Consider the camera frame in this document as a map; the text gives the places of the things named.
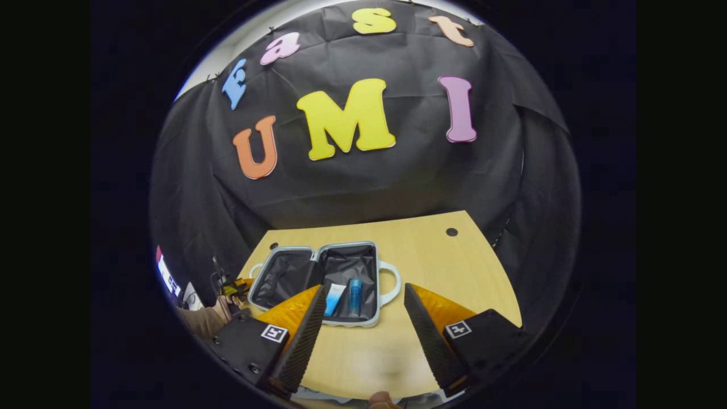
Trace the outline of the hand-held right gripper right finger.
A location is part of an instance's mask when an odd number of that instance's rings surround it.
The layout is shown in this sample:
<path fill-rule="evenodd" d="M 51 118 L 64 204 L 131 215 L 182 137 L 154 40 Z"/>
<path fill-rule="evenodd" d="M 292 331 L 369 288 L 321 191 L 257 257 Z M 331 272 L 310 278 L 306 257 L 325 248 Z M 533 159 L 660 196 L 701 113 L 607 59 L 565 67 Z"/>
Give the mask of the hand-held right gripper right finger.
<path fill-rule="evenodd" d="M 496 309 L 475 313 L 411 283 L 404 287 L 403 303 L 429 368 L 447 398 L 498 380 L 532 337 Z"/>

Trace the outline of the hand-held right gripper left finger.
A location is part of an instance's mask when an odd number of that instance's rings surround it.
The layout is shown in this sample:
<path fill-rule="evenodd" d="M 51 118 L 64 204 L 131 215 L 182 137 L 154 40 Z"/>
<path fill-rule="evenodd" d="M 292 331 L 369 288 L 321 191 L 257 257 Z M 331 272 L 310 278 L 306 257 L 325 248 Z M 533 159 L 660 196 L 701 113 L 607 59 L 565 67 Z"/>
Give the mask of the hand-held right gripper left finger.
<path fill-rule="evenodd" d="M 207 342 L 244 383 L 281 399 L 298 391 L 325 313 L 327 290 L 313 286 L 257 318 L 240 315 Z"/>

